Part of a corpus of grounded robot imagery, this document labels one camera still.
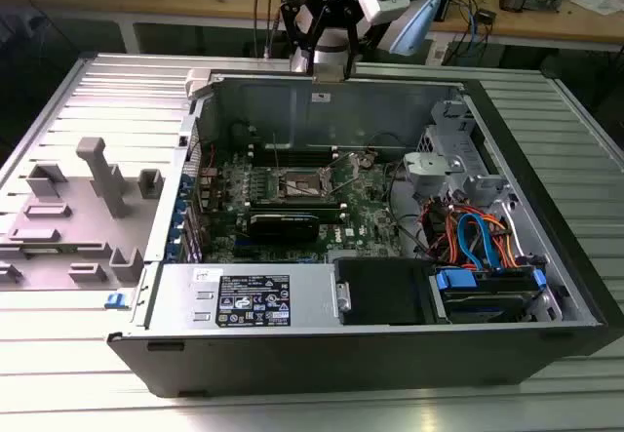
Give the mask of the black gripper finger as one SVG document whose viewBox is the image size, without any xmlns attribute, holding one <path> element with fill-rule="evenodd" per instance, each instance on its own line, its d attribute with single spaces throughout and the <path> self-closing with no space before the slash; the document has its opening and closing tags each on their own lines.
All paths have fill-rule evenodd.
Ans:
<svg viewBox="0 0 624 432">
<path fill-rule="evenodd" d="M 313 72 L 313 45 L 312 39 L 307 32 L 303 32 L 296 23 L 296 17 L 302 7 L 304 0 L 284 0 L 280 6 L 280 13 L 287 32 L 287 36 L 292 46 L 292 53 L 300 51 L 300 57 L 304 60 L 304 71 L 311 75 Z"/>
<path fill-rule="evenodd" d="M 352 74 L 356 55 L 359 53 L 358 23 L 364 14 L 358 4 L 341 4 L 336 10 L 337 28 L 343 32 L 339 44 L 338 64 L 342 66 L 344 79 L 348 79 Z"/>
</svg>

